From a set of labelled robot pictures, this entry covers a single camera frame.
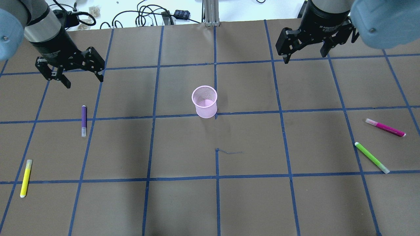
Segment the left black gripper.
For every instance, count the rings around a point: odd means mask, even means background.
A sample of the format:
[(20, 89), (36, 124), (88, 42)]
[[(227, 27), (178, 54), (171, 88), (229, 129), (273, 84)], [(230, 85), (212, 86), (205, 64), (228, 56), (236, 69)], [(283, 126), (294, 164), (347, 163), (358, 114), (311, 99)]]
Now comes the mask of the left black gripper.
[[(67, 31), (59, 31), (48, 41), (36, 42), (35, 48), (41, 55), (36, 59), (35, 67), (48, 81), (59, 81), (69, 89), (72, 84), (63, 75), (63, 70), (74, 69), (93, 72), (100, 83), (104, 81), (105, 61), (102, 56), (94, 47), (79, 50)], [(57, 68), (57, 71), (52, 71), (49, 65)]]

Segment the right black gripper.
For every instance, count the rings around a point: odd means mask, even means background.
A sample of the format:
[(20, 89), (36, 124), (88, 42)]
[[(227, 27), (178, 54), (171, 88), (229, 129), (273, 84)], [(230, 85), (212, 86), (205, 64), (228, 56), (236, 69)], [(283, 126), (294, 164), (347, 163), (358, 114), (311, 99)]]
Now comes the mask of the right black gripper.
[(347, 43), (354, 43), (359, 38), (359, 32), (344, 12), (328, 12), (324, 10), (305, 10), (297, 29), (285, 27), (276, 42), (276, 51), (288, 64), (291, 55), (312, 44), (323, 43), (320, 49), (321, 57), (327, 57), (331, 49)]

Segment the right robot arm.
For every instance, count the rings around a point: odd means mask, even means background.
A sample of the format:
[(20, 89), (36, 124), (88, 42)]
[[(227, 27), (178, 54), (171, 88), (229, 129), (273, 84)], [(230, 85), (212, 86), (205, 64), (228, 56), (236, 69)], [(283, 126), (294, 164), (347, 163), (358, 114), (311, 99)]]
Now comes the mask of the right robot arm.
[(323, 58), (348, 39), (394, 48), (419, 39), (419, 15), (418, 0), (308, 0), (299, 28), (283, 28), (276, 51), (288, 63), (296, 51), (317, 43), (323, 43)]

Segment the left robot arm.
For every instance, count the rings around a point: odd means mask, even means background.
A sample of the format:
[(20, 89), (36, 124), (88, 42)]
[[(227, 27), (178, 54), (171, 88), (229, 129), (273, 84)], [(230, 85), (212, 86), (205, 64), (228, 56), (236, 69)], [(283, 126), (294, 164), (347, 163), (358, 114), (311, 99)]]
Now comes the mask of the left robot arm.
[(104, 59), (94, 47), (79, 50), (65, 30), (70, 12), (52, 10), (43, 0), (2, 0), (0, 8), (1, 60), (13, 57), (25, 38), (40, 53), (35, 67), (46, 80), (70, 88), (63, 72), (81, 69), (103, 82)]

